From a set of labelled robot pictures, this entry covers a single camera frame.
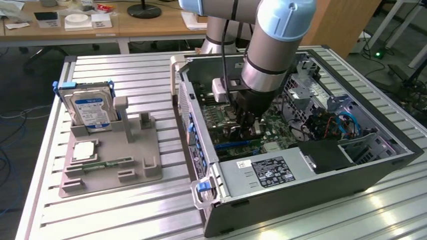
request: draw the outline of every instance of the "warning label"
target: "warning label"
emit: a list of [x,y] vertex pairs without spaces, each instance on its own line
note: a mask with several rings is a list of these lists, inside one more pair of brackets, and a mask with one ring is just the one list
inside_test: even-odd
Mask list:
[[295,181],[294,174],[282,156],[252,162],[252,168],[264,188]]

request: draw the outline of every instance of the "blue latch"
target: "blue latch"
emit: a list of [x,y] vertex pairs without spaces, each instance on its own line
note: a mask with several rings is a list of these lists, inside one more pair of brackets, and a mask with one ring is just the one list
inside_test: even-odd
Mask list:
[[59,92],[59,81],[55,81],[53,83],[52,83],[52,87],[53,87],[53,93],[59,96],[59,97],[61,97],[60,96],[60,92]]
[[64,82],[60,86],[60,89],[75,89],[77,83],[75,81]]
[[193,131],[193,126],[195,126],[195,124],[191,122],[189,125],[188,125],[188,132],[189,133]]
[[112,98],[115,98],[116,97],[115,82],[111,78],[108,79],[108,87],[109,87],[111,96]]
[[197,192],[205,192],[209,191],[212,189],[211,187],[211,183],[209,182],[200,182],[196,186]]

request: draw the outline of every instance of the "robotic arm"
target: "robotic arm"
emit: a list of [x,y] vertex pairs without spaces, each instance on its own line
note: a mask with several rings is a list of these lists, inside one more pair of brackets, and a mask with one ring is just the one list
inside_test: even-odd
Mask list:
[[[240,75],[247,89],[239,90],[231,101],[240,131],[248,130],[278,95],[276,90],[310,29],[316,0],[179,0],[179,4],[199,15],[255,24]],[[223,31],[224,25],[208,24],[211,35],[223,34]]]

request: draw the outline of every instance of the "gray carpet floor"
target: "gray carpet floor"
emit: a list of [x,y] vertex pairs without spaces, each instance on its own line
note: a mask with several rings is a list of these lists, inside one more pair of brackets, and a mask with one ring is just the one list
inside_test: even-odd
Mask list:
[[[384,14],[371,19],[366,30],[374,33],[379,24],[384,19]],[[392,21],[388,25],[384,33],[380,36],[380,40],[384,40],[390,35],[391,30],[399,24],[398,21]],[[396,64],[402,67],[404,72],[412,74],[414,69],[407,65],[412,58],[427,44],[427,37],[416,32],[414,29],[407,28],[395,46],[392,47],[394,55],[387,54],[380,62],[387,64]],[[201,40],[189,40],[192,47],[201,46]],[[372,52],[383,45],[382,41],[378,41],[372,47]],[[119,54],[119,46],[113,43],[100,44],[100,49],[95,51],[91,44],[79,46],[64,46],[64,50],[76,56],[88,55],[111,55]],[[35,70],[33,75],[27,75],[23,72],[23,63],[28,57],[40,49],[40,47],[29,47],[29,53],[21,54],[16,47],[8,49],[7,57],[0,56],[0,113],[11,110],[23,110],[40,105],[48,105],[53,100],[52,82],[59,80],[64,57],[56,53],[49,52],[40,60],[32,64]],[[0,54],[5,52],[5,48],[0,48]],[[185,50],[183,41],[161,41],[157,43],[157,49],[153,49],[151,42],[132,43],[132,53],[148,53],[148,52],[168,52]],[[359,54],[351,54],[347,59],[348,63],[355,69],[366,74],[382,68],[379,63],[375,63]],[[395,76],[387,75],[388,69],[383,69],[370,74],[370,78],[390,83],[394,81]],[[423,71],[419,78],[420,81],[427,79],[427,70]],[[49,113],[49,108],[32,111],[28,116],[36,117]],[[23,119],[16,119],[13,123],[19,124]],[[0,187],[0,213],[4,209],[12,207],[12,210],[0,215],[0,240],[9,240],[15,238],[19,221],[21,217],[21,211],[25,203],[27,191],[31,184],[33,169],[36,165],[39,148],[44,136],[45,126],[48,118],[29,119],[25,123],[25,135],[21,140],[9,148],[5,149],[8,158],[13,162],[17,172],[17,179],[11,175],[9,180]],[[0,123],[0,139],[5,138],[9,133],[16,129],[16,126],[5,125]],[[0,171],[0,182],[5,178],[5,171]],[[19,196],[19,183],[21,184],[21,197],[17,200],[17,204],[13,205]]]

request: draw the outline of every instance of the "motherboard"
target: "motherboard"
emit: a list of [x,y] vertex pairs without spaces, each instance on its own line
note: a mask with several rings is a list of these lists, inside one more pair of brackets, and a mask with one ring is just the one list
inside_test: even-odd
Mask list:
[[231,141],[227,131],[238,127],[233,107],[228,104],[203,105],[201,112],[209,137],[220,161],[246,158],[292,148],[298,139],[276,106],[271,106],[260,120],[262,136],[252,140]]

